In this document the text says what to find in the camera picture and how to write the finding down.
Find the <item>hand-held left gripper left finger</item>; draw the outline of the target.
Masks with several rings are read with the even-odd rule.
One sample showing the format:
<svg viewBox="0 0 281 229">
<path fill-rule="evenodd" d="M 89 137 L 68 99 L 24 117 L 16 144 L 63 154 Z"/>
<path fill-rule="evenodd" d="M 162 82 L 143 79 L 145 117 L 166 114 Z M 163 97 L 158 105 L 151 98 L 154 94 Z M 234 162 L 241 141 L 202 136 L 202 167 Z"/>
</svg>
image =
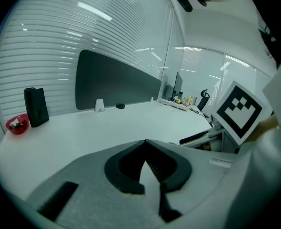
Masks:
<svg viewBox="0 0 281 229">
<path fill-rule="evenodd" d="M 65 182 L 77 188 L 57 216 L 67 229 L 157 229 L 164 221 L 145 203 L 143 195 L 120 192 L 105 176 L 106 161 L 134 142 L 79 157 L 44 180 L 27 197 L 36 211 L 43 208 Z"/>
</svg>

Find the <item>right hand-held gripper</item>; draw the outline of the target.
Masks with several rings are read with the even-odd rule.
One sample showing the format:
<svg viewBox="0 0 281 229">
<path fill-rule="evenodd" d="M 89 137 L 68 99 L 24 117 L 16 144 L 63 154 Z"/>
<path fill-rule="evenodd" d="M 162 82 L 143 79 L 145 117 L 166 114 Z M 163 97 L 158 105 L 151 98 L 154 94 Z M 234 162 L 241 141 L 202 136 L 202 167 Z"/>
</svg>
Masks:
<svg viewBox="0 0 281 229">
<path fill-rule="evenodd" d="M 257 124 L 266 117 L 266 105 L 252 92 L 233 81 L 216 103 L 211 113 L 212 129 L 181 139 L 179 144 L 195 149 L 220 149 L 234 153 L 250 136 Z"/>
</svg>

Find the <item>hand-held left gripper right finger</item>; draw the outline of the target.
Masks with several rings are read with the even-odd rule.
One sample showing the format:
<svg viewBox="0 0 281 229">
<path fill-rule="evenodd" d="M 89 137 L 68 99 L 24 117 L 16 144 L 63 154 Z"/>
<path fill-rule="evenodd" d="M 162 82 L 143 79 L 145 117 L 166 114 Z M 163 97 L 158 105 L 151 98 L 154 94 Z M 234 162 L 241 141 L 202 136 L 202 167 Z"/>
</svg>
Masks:
<svg viewBox="0 0 281 229">
<path fill-rule="evenodd" d="M 234 154 L 145 141 L 147 223 L 226 223 L 233 191 L 225 184 Z"/>
</svg>

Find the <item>person's right forearm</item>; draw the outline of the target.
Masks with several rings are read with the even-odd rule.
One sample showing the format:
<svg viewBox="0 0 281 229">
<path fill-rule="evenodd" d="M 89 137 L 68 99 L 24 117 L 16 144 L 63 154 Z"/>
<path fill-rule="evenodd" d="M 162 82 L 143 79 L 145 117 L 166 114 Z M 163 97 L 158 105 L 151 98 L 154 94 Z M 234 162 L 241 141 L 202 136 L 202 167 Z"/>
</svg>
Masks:
<svg viewBox="0 0 281 229">
<path fill-rule="evenodd" d="M 276 128 L 279 125 L 277 117 L 275 114 L 271 115 L 264 121 L 261 121 L 254 128 L 252 133 L 246 138 L 244 143 L 256 141 L 267 131 Z"/>
</svg>

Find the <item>white power strip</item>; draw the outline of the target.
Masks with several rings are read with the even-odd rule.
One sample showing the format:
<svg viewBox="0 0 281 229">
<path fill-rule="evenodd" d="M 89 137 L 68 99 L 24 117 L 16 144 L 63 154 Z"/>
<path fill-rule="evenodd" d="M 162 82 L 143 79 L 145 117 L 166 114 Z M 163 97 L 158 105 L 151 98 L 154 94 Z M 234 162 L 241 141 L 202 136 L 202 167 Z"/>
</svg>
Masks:
<svg viewBox="0 0 281 229">
<path fill-rule="evenodd" d="M 166 105 L 172 106 L 174 108 L 184 110 L 184 111 L 190 110 L 190 108 L 186 107 L 183 104 L 178 104 L 177 102 L 172 102 L 172 101 L 168 101 L 168 100 L 161 99 L 161 98 L 158 99 L 158 102 L 160 102 L 161 104 L 166 104 Z"/>
</svg>

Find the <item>translucent desk divider panel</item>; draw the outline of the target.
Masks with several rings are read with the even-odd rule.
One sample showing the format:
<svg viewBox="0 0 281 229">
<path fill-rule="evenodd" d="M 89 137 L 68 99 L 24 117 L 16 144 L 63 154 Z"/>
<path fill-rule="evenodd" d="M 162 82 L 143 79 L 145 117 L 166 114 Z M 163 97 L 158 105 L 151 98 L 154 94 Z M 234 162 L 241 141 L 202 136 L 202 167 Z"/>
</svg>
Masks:
<svg viewBox="0 0 281 229">
<path fill-rule="evenodd" d="M 163 88 L 162 98 L 168 100 L 172 97 L 173 89 L 175 86 L 176 74 L 168 76 L 165 74 L 165 86 Z"/>
</svg>

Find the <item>black computer monitor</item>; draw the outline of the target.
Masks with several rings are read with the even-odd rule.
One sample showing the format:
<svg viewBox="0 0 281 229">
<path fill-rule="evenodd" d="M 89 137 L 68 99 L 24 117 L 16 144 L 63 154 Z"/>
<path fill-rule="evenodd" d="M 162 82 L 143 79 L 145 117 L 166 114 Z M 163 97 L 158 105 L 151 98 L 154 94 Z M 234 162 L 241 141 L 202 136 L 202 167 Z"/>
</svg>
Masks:
<svg viewBox="0 0 281 229">
<path fill-rule="evenodd" d="M 183 83 L 183 79 L 181 78 L 180 74 L 177 72 L 176 73 L 176 79 L 175 79 L 175 84 L 174 84 L 174 88 L 173 88 L 173 92 L 172 92 L 172 97 L 177 97 L 178 99 L 182 99 L 182 83 Z"/>
</svg>

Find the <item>person's white shirt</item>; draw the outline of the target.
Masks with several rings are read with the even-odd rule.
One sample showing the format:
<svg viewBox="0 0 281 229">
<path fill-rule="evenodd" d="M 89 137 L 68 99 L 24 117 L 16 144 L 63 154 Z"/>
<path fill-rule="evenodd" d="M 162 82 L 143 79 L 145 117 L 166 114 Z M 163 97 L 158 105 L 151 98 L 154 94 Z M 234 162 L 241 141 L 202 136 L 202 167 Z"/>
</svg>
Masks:
<svg viewBox="0 0 281 229">
<path fill-rule="evenodd" d="M 225 229 L 281 229 L 281 65 L 263 92 L 278 124 L 254 143 Z"/>
</svg>

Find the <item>black upright case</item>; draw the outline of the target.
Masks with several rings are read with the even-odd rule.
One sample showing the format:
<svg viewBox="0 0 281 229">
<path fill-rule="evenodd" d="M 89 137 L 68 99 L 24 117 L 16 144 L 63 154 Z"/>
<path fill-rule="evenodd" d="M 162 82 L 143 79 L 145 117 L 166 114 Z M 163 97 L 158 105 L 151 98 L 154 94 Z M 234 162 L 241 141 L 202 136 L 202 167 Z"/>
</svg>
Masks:
<svg viewBox="0 0 281 229">
<path fill-rule="evenodd" d="M 24 89 L 24 101 L 31 127 L 38 127 L 49 121 L 43 88 Z"/>
</svg>

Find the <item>red bowl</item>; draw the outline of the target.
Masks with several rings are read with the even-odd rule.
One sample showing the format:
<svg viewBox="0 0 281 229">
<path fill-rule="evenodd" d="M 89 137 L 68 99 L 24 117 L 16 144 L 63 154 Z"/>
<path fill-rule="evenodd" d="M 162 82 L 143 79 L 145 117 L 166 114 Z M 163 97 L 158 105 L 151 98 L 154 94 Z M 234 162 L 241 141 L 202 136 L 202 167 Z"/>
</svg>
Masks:
<svg viewBox="0 0 281 229">
<path fill-rule="evenodd" d="M 29 127 L 28 114 L 21 114 L 6 122 L 6 128 L 14 135 L 24 133 Z"/>
</svg>

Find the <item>dark grey desk divider panel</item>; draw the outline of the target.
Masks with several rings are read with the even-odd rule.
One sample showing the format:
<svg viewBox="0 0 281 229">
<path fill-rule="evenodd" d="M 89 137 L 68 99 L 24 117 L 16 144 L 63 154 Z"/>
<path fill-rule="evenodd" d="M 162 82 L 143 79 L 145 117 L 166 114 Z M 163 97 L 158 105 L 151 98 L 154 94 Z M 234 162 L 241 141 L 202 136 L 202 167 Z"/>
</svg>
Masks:
<svg viewBox="0 0 281 229">
<path fill-rule="evenodd" d="M 161 80 L 103 54 L 83 50 L 79 54 L 75 105 L 93 109 L 102 99 L 106 107 L 136 104 L 157 99 Z"/>
</svg>

